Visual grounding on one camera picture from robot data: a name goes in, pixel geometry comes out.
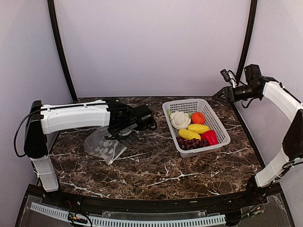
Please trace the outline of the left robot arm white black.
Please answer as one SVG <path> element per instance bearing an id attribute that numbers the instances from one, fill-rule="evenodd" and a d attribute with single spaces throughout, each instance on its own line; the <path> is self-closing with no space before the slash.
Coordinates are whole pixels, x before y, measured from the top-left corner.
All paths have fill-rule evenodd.
<path id="1" fill-rule="evenodd" d="M 56 206 L 63 206 L 67 196 L 59 190 L 60 184 L 47 146 L 48 134 L 75 128 L 107 127 L 107 140 L 118 140 L 128 146 L 138 131 L 157 129 L 148 106 L 131 107 L 118 100 L 101 99 L 70 105 L 43 105 L 36 100 L 21 124 L 26 125 L 24 156 L 30 158 L 49 200 Z"/>

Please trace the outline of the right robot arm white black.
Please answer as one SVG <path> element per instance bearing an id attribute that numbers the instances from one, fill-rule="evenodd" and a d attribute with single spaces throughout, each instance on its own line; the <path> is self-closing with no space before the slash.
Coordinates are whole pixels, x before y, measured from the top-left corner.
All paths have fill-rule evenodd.
<path id="1" fill-rule="evenodd" d="M 225 103 L 266 99 L 284 116 L 288 126 L 281 149 L 261 171 L 247 182 L 241 200 L 252 205 L 266 195 L 266 190 L 275 181 L 283 178 L 293 167 L 303 162 L 303 104 L 281 82 L 264 76 L 256 64 L 244 68 L 246 82 L 240 82 L 231 70 L 221 70 L 221 75 L 230 85 L 220 89 L 213 98 Z"/>

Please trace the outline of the white cauliflower toy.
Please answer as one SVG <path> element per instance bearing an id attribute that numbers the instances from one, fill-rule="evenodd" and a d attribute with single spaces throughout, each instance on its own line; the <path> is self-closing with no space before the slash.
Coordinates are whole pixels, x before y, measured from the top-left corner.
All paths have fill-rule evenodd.
<path id="1" fill-rule="evenodd" d="M 177 130 L 187 129 L 191 123 L 187 113 L 176 111 L 170 115 L 171 125 Z"/>

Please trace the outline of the clear polka dot zip bag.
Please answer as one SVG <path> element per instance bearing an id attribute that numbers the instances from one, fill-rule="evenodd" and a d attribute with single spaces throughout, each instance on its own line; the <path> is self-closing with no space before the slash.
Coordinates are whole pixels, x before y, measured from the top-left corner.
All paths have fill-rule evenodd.
<path id="1" fill-rule="evenodd" d="M 111 165 L 127 147 L 117 140 L 107 140 L 109 136 L 107 128 L 97 128 L 84 141 L 84 151 L 89 155 L 102 158 L 108 165 Z"/>

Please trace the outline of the white plastic perforated basket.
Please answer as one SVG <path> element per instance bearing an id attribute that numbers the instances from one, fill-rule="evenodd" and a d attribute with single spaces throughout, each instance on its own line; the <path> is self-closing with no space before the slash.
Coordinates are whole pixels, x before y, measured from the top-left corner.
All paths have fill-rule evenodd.
<path id="1" fill-rule="evenodd" d="M 182 158 L 211 153 L 231 142 L 227 130 L 204 99 L 165 102 L 162 109 Z"/>

